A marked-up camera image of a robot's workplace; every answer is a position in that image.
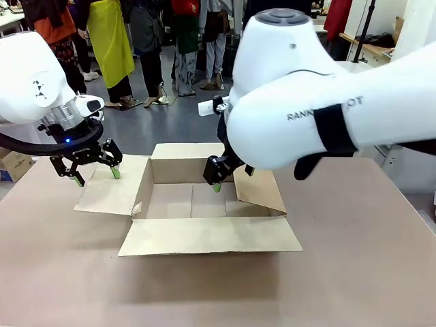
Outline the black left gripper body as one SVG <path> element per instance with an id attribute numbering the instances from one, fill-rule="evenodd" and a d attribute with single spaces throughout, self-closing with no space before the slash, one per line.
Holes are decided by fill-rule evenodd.
<path id="1" fill-rule="evenodd" d="M 60 124 L 40 123 L 37 130 L 44 131 L 56 142 L 56 144 L 44 145 L 44 150 L 39 156 L 68 157 L 89 150 L 98 144 L 103 134 L 103 125 L 97 119 L 84 119 L 77 126 L 69 129 L 65 129 Z"/>

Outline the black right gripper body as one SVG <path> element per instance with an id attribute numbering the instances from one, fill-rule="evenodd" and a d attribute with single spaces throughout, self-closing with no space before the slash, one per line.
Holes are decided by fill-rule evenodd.
<path id="1" fill-rule="evenodd" d="M 227 134 L 227 125 L 225 123 L 225 115 L 221 113 L 217 126 L 217 137 L 224 145 L 224 152 L 218 159 L 219 167 L 223 168 L 224 172 L 233 172 L 235 169 L 245 165 L 240 157 L 234 152 L 230 145 Z"/>

